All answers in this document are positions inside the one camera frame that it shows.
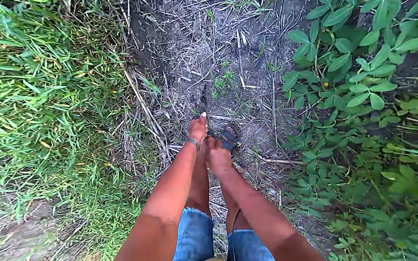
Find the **person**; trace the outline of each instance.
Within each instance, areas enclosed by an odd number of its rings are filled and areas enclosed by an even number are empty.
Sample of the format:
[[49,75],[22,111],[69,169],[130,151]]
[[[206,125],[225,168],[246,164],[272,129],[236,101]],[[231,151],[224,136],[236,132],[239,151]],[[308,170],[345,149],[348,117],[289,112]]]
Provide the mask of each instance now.
[[189,141],[157,183],[115,261],[214,258],[208,167],[227,202],[227,260],[323,260],[232,165],[229,149],[240,138],[236,127],[224,128],[219,140],[207,132],[204,112],[192,120]]

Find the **frayed hem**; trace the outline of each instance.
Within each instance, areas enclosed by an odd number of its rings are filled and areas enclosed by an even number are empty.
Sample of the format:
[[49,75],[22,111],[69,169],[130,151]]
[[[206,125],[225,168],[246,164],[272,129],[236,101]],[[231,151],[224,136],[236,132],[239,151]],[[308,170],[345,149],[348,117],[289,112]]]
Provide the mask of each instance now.
[[233,235],[233,233],[236,233],[236,232],[253,232],[254,233],[254,230],[252,230],[252,229],[235,229],[234,231],[232,231],[232,233],[228,234],[227,236]]
[[196,213],[201,213],[203,215],[205,215],[206,217],[210,218],[206,213],[204,213],[203,211],[200,211],[199,209],[195,209],[195,208],[191,208],[191,207],[186,207],[183,209],[183,211],[190,211],[190,212],[196,212]]

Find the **cord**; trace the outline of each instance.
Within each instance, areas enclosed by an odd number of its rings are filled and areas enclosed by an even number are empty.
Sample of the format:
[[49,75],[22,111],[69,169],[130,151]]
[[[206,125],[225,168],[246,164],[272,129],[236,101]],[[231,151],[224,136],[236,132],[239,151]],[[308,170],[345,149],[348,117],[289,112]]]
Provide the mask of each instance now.
[[233,221],[233,226],[232,226],[232,253],[233,253],[233,260],[235,261],[235,242],[233,241],[233,238],[235,237],[235,223],[236,223],[236,219],[238,218],[238,215],[240,214],[241,209],[238,209],[238,212],[236,212],[236,216],[235,216],[235,220]]

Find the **skin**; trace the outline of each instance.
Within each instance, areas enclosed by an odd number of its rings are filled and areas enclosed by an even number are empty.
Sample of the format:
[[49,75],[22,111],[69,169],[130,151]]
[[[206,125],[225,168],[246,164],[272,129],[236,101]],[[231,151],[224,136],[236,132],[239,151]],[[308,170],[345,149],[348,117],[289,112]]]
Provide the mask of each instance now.
[[229,209],[227,233],[235,229],[253,229],[276,260],[323,260],[307,240],[288,222],[274,205],[251,187],[233,167],[230,151],[222,141],[207,138],[205,113],[191,122],[190,137],[200,144],[187,142],[175,161],[154,188],[116,261],[172,260],[177,246],[178,223],[184,207],[209,211],[207,166],[220,179]]

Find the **leg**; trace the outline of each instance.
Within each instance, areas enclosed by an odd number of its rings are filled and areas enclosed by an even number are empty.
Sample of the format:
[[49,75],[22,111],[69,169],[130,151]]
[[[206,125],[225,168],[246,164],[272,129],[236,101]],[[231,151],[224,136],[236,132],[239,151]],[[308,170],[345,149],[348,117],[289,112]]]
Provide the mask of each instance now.
[[240,211],[238,217],[236,217],[240,208],[231,195],[224,190],[224,186],[222,186],[222,193],[224,194],[224,198],[229,209],[227,214],[227,235],[229,241],[227,261],[275,261],[270,251],[267,247],[265,247],[261,239],[254,233],[253,228],[248,223],[246,217],[243,215],[243,212]]
[[207,148],[206,142],[200,145],[196,162],[194,164],[193,175],[191,176],[191,186],[189,188],[188,199],[185,208],[200,210],[209,217],[209,176],[206,165]]
[[238,217],[236,217],[240,207],[238,204],[236,204],[235,200],[233,200],[232,196],[224,189],[223,185],[222,194],[224,195],[225,202],[227,203],[227,208],[229,209],[226,222],[227,234],[230,234],[233,230],[237,229],[252,229],[251,225],[247,222],[246,217],[243,215],[243,211],[240,211]]
[[199,261],[214,257],[206,152],[206,143],[203,143],[196,156],[188,199],[178,225],[173,261]]

